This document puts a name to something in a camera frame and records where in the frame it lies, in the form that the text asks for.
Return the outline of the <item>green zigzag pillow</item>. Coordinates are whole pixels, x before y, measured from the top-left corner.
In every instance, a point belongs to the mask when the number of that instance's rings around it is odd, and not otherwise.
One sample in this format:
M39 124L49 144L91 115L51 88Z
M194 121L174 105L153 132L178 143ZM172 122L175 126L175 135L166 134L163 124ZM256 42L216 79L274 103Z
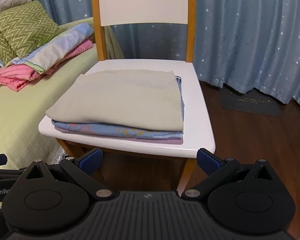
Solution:
M61 33L39 1L0 12L0 59L4 65L27 57Z

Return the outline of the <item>green covered sofa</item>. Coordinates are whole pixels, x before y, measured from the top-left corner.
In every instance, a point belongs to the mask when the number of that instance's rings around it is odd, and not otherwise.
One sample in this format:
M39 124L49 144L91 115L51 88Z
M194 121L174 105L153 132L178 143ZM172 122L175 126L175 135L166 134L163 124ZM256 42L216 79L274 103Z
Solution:
M0 154L7 157L3 169L18 170L36 159L47 164L60 161L60 144L55 138L40 134L38 125L46 110L97 62L97 49L92 47L19 92L0 86Z

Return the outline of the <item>pink folded towel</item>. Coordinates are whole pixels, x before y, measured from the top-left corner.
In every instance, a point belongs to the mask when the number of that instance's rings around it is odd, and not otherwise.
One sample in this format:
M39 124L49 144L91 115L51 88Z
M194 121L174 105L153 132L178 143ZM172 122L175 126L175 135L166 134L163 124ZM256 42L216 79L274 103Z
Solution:
M39 74L25 64L12 64L4 69L0 68L0 84L8 87L15 92L18 92L30 82L34 80L40 80L42 75L51 75L54 71L57 70L58 65L63 61L76 57L77 55L80 55L81 53L91 49L92 47L92 41L90 39L86 39L72 51L67 53L65 57L56 62L49 70L47 70L43 74Z

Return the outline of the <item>dark floor mat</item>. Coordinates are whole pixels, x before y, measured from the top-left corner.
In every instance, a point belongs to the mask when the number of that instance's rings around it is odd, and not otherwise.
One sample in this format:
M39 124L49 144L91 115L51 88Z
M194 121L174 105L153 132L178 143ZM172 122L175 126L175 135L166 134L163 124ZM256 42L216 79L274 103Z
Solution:
M218 94L223 109L278 118L283 116L278 102L255 88L242 94L229 86L224 86Z

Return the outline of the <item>blue star curtain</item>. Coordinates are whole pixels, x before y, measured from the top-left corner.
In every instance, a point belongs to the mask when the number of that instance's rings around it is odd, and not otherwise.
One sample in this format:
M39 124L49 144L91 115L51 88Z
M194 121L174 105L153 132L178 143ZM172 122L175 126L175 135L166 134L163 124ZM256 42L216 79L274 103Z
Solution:
M38 0L58 24L92 17L91 0ZM300 0L197 0L193 65L198 79L240 93L253 88L300 105ZM185 49L187 29L149 25L111 27L124 57L141 55L154 41Z

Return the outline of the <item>pastel patchwork folded sheet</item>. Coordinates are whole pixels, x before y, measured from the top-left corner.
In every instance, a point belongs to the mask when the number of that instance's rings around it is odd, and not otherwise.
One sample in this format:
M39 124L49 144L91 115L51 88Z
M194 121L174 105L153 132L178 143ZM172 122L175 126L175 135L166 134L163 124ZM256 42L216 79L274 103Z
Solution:
M87 22L80 23L62 32L23 59L15 57L6 65L0 62L0 67L5 69L12 65L24 64L35 72L42 74L87 40L93 33L94 29Z

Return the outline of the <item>purple folded garment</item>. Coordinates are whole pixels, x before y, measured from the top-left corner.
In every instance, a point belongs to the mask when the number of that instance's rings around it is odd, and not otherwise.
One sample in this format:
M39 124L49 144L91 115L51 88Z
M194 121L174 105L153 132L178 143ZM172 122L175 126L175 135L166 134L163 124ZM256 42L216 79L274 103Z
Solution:
M76 134L76 135L85 135L78 132L72 132L67 131L62 128L55 127L55 129L62 133L68 133L68 134ZM99 138L108 138L108 139L118 139L118 140L129 140L129 141L137 141L137 142L148 142L148 143L154 143L154 144L169 144L169 145L182 145L183 144L183 138L181 139L168 139L168 140L157 140L157 139L138 139L138 138L123 138L123 137L110 137L110 136L103 136L103 135L95 135L95 134L89 134L89 136L99 137Z

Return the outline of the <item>white wooden chair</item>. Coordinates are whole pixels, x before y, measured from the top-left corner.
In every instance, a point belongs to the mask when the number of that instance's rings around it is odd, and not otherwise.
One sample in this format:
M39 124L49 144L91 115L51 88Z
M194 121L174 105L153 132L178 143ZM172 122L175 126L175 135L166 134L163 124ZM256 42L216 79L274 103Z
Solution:
M181 144L169 144L166 140L153 143L92 137L63 133L55 129L49 117L39 124L39 132L54 137L71 156L83 154L85 148L100 147L121 154L145 158L181 160L176 189L182 193L196 166L200 148L211 152L216 149L215 139L205 99L193 66L196 0L91 0L95 29L98 63L90 72L112 69L149 69L173 71L182 79L182 96L185 102L184 135ZM154 40L144 53L132 59L111 60L106 54L106 27L117 25L181 26L187 29L183 39L185 49L175 57L167 56L171 47L167 41Z

